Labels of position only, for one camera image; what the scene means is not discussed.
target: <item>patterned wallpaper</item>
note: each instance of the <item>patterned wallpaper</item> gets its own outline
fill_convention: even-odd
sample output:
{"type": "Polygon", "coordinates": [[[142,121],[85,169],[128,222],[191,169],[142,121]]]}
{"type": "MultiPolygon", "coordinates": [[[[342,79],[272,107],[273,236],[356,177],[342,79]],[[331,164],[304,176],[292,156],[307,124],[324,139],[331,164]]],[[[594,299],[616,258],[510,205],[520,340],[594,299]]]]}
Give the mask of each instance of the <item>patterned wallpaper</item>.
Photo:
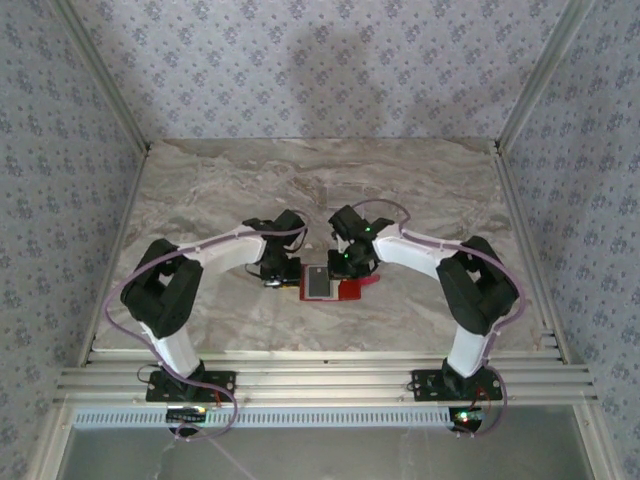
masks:
{"type": "Polygon", "coordinates": [[[571,344],[640,479],[640,6],[597,0],[509,154],[571,344]]]}
{"type": "Polygon", "coordinates": [[[564,3],[73,0],[148,140],[495,138],[564,3]]]}
{"type": "Polygon", "coordinates": [[[77,361],[137,154],[48,4],[0,2],[0,478],[77,361]]]}

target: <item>white vent grille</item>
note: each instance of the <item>white vent grille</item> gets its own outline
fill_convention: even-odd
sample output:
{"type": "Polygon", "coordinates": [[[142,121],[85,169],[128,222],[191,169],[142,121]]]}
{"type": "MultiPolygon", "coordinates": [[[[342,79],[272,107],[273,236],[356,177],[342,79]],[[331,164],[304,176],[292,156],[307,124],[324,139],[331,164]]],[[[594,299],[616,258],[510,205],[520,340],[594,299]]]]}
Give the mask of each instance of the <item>white vent grille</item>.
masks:
{"type": "MultiPolygon", "coordinates": [[[[79,428],[125,428],[166,426],[164,409],[118,411],[82,410],[76,415],[79,428]]],[[[207,412],[206,427],[222,427],[231,412],[207,412]]],[[[449,425],[449,410],[443,407],[405,408],[251,408],[238,414],[235,428],[339,428],[339,427],[428,427],[449,425]]]]}

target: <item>pink cable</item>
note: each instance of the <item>pink cable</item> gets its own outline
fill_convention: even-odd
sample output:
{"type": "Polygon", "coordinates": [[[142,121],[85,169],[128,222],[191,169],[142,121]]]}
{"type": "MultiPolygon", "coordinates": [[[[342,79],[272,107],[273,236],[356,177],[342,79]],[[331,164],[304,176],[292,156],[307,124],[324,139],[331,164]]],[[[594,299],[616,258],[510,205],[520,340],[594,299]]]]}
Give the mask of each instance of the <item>pink cable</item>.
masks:
{"type": "Polygon", "coordinates": [[[502,398],[503,398],[502,409],[500,409],[500,413],[498,414],[498,418],[496,418],[495,422],[493,422],[491,426],[489,426],[489,428],[487,428],[486,430],[483,430],[479,433],[473,433],[470,430],[466,430],[462,428],[462,431],[466,431],[466,433],[468,433],[471,438],[480,437],[480,436],[487,435],[488,433],[491,433],[498,427],[498,425],[500,425],[500,423],[504,418],[504,415],[506,414],[508,397],[507,397],[507,387],[504,383],[504,378],[502,378],[502,375],[500,374],[500,372],[498,372],[498,370],[489,366],[488,364],[489,353],[493,348],[493,345],[496,341],[497,336],[500,335],[500,330],[506,327],[507,325],[515,322],[516,320],[521,318],[522,315],[524,314],[527,302],[526,302],[526,295],[525,295],[525,291],[522,283],[520,282],[518,277],[514,273],[512,273],[507,267],[505,267],[501,262],[487,255],[484,252],[480,252],[479,250],[475,250],[473,248],[465,247],[464,245],[458,245],[455,243],[435,242],[431,240],[425,240],[422,238],[414,237],[410,233],[407,233],[404,230],[404,226],[407,224],[409,220],[411,220],[411,213],[409,213],[409,210],[407,210],[403,205],[399,204],[398,202],[394,202],[393,200],[387,200],[385,198],[372,198],[372,199],[367,199],[367,200],[358,202],[352,205],[352,207],[356,208],[356,207],[359,207],[360,205],[364,205],[366,203],[372,203],[372,202],[380,202],[380,203],[386,203],[386,204],[392,205],[404,214],[405,218],[403,218],[398,223],[398,228],[400,230],[400,235],[402,235],[407,240],[410,240],[419,245],[424,245],[425,247],[456,250],[459,252],[464,252],[469,255],[473,255],[477,258],[481,258],[482,260],[486,261],[487,263],[490,263],[491,265],[496,267],[498,270],[500,270],[502,273],[504,273],[505,276],[511,281],[513,286],[516,288],[516,291],[518,292],[518,296],[520,297],[520,302],[518,303],[518,309],[513,314],[505,318],[504,320],[498,321],[493,324],[493,326],[491,327],[489,340],[487,341],[487,345],[485,346],[485,349],[482,352],[482,366],[488,370],[491,370],[496,375],[496,377],[498,378],[498,381],[500,382],[500,389],[502,391],[502,398]]]}
{"type": "Polygon", "coordinates": [[[179,257],[180,255],[184,255],[184,254],[188,254],[188,253],[192,253],[194,251],[196,251],[197,249],[207,249],[210,247],[213,247],[214,245],[219,245],[223,242],[227,242],[230,240],[236,240],[238,238],[244,238],[244,237],[252,237],[252,236],[273,236],[273,237],[286,237],[288,235],[293,235],[293,234],[299,234],[304,232],[305,230],[307,230],[308,227],[304,226],[301,228],[297,228],[295,230],[290,230],[290,231],[286,231],[286,232],[266,232],[266,231],[245,231],[245,232],[240,232],[238,234],[229,234],[229,235],[225,235],[223,237],[216,237],[213,238],[211,240],[207,240],[205,242],[202,242],[201,244],[197,245],[197,246],[192,246],[192,247],[186,247],[186,248],[182,248],[182,249],[178,249],[175,252],[171,252],[171,253],[167,253],[166,255],[163,255],[161,257],[158,257],[152,261],[150,261],[149,263],[143,265],[142,267],[136,269],[133,273],[131,273],[131,275],[127,276],[124,280],[122,280],[120,283],[118,283],[113,290],[111,290],[111,292],[109,292],[109,294],[107,295],[107,297],[105,298],[104,302],[102,303],[102,313],[104,315],[104,317],[107,319],[107,322],[109,322],[109,324],[114,327],[116,330],[124,333],[125,335],[137,340],[138,342],[142,343],[145,347],[147,347],[147,349],[149,349],[149,351],[153,354],[154,357],[156,357],[156,360],[158,361],[158,363],[160,365],[163,366],[163,368],[166,370],[166,372],[171,375],[173,378],[175,378],[176,380],[179,380],[182,383],[185,383],[187,385],[191,385],[194,387],[199,387],[199,388],[206,388],[209,390],[213,390],[216,392],[219,392],[221,394],[223,394],[224,396],[226,396],[227,398],[229,398],[229,400],[231,400],[231,403],[233,404],[233,414],[231,415],[231,419],[229,420],[229,422],[220,430],[207,434],[207,435],[201,435],[198,437],[186,437],[183,438],[180,435],[178,435],[180,428],[182,428],[182,426],[178,427],[178,429],[176,430],[176,439],[181,439],[184,440],[186,442],[191,442],[191,441],[198,441],[198,440],[210,440],[216,437],[219,437],[220,435],[223,435],[224,433],[228,432],[231,427],[233,426],[233,424],[235,423],[237,417],[238,417],[238,401],[236,400],[236,398],[233,396],[233,394],[227,390],[226,388],[223,387],[219,387],[217,385],[213,385],[211,383],[205,383],[205,382],[198,382],[195,380],[190,380],[182,375],[180,375],[178,372],[176,372],[175,370],[173,370],[169,365],[166,365],[164,363],[164,360],[162,359],[162,357],[160,356],[160,354],[158,353],[158,351],[156,350],[156,348],[153,346],[153,344],[148,341],[146,338],[144,338],[142,335],[137,334],[135,332],[132,332],[131,330],[124,328],[122,325],[119,325],[118,323],[116,323],[115,320],[113,320],[113,318],[111,317],[111,314],[109,313],[109,305],[111,305],[111,302],[113,302],[113,300],[116,298],[116,296],[118,296],[120,294],[120,292],[122,292],[122,290],[124,290],[124,288],[131,283],[133,280],[135,280],[137,277],[139,277],[140,275],[142,275],[144,272],[152,269],[153,267],[167,262],[173,258],[179,257]]]}

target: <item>glass panel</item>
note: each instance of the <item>glass panel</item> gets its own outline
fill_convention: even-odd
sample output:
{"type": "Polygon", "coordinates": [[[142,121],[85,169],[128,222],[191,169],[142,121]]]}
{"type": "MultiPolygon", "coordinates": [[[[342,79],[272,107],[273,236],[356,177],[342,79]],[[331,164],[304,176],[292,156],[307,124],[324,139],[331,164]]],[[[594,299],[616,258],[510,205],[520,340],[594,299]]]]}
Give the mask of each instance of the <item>glass panel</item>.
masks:
{"type": "Polygon", "coordinates": [[[511,408],[498,430],[458,439],[446,430],[235,429],[175,442],[158,428],[74,429],[58,480],[579,479],[593,478],[573,410],[511,408]]]}

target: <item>red object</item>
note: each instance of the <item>red object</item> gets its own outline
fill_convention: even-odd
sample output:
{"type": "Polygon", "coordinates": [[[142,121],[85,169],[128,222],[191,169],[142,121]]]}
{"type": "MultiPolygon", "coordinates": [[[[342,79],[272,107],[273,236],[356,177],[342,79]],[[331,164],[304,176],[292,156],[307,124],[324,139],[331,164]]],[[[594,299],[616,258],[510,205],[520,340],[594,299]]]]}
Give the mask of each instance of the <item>red object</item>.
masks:
{"type": "Polygon", "coordinates": [[[345,302],[350,300],[360,300],[362,298],[362,287],[367,285],[373,285],[380,281],[380,275],[371,275],[366,278],[358,278],[355,280],[332,280],[338,283],[338,294],[334,298],[306,298],[305,292],[305,277],[304,270],[307,265],[303,265],[303,274],[300,279],[300,300],[303,302],[345,302]]]}
{"type": "Polygon", "coordinates": [[[366,287],[367,285],[378,283],[380,281],[380,275],[376,273],[375,275],[371,275],[370,277],[360,278],[355,281],[360,282],[361,286],[366,287]]]}

